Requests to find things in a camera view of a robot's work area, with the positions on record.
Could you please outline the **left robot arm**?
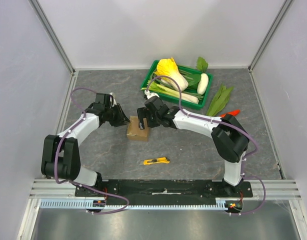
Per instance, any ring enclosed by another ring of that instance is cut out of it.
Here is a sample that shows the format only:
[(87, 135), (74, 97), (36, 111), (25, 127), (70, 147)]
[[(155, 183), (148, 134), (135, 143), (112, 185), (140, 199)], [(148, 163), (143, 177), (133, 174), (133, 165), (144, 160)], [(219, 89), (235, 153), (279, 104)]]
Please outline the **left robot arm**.
[(109, 123), (120, 127), (130, 123), (114, 94), (97, 93), (95, 101), (84, 109), (69, 128), (57, 135), (49, 134), (43, 143), (41, 173), (65, 181), (86, 185), (86, 191), (93, 197), (103, 192), (100, 173), (81, 165), (79, 146), (101, 125)]

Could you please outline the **brown cardboard express box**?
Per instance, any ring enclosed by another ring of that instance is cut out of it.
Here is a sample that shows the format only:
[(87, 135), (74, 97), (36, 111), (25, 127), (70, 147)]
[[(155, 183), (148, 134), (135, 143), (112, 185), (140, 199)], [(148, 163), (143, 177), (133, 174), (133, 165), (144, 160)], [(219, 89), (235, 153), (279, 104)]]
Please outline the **brown cardboard express box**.
[(148, 127), (147, 120), (144, 120), (145, 129), (140, 129), (139, 119), (137, 116), (130, 116), (130, 123), (127, 127), (126, 136), (132, 141), (147, 142), (149, 140), (150, 128)]

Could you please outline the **yellow utility knife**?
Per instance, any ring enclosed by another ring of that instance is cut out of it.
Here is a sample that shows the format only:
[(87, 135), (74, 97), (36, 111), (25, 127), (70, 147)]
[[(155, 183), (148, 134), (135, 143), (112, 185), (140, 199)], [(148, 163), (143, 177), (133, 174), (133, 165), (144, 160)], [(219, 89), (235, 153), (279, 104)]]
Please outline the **yellow utility knife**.
[(143, 161), (144, 166), (154, 165), (154, 164), (169, 164), (170, 160), (167, 157), (159, 157), (153, 159), (146, 159)]

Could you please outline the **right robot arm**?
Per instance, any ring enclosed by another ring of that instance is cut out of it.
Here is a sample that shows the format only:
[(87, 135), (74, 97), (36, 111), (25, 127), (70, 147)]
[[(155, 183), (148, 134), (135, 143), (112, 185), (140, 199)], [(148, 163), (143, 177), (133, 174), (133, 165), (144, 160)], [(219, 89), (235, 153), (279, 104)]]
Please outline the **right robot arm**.
[(158, 96), (147, 99), (144, 107), (137, 109), (139, 128), (164, 126), (176, 130), (187, 130), (207, 136), (213, 140), (218, 154), (224, 160), (222, 179), (223, 193), (234, 197), (243, 184), (242, 160), (250, 140), (237, 119), (228, 114), (225, 117), (207, 117), (183, 109), (168, 107)]

